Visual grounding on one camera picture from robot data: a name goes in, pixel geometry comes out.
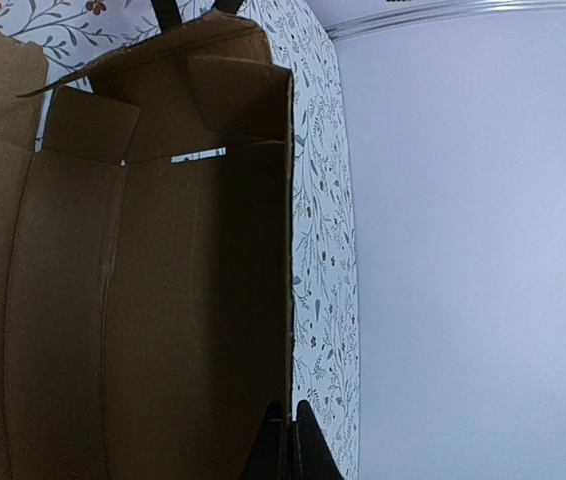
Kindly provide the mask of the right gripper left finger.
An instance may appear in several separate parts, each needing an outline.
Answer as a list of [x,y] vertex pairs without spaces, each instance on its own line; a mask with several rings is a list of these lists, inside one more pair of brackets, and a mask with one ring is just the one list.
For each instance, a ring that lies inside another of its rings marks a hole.
[[280,401],[270,402],[262,417],[240,480],[290,480],[292,446],[290,416]]

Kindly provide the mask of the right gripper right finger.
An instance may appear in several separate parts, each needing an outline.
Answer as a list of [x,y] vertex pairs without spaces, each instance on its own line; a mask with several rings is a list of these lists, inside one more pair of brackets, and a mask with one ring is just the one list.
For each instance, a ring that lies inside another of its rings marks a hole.
[[290,478],[343,480],[310,403],[297,404],[290,430]]

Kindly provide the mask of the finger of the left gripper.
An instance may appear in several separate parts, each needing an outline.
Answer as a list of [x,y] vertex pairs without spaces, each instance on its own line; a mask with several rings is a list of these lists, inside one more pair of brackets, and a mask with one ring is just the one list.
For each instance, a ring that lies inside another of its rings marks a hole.
[[172,29],[182,24],[182,17],[176,0],[152,0],[160,29]]
[[243,0],[215,0],[213,8],[228,14],[236,14],[243,4]]

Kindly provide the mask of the brown cardboard box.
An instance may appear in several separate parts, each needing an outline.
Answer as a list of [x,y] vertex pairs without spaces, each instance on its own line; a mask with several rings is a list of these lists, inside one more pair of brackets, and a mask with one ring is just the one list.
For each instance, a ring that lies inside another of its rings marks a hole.
[[0,33],[0,479],[240,479],[291,402],[292,74],[212,10],[46,76]]

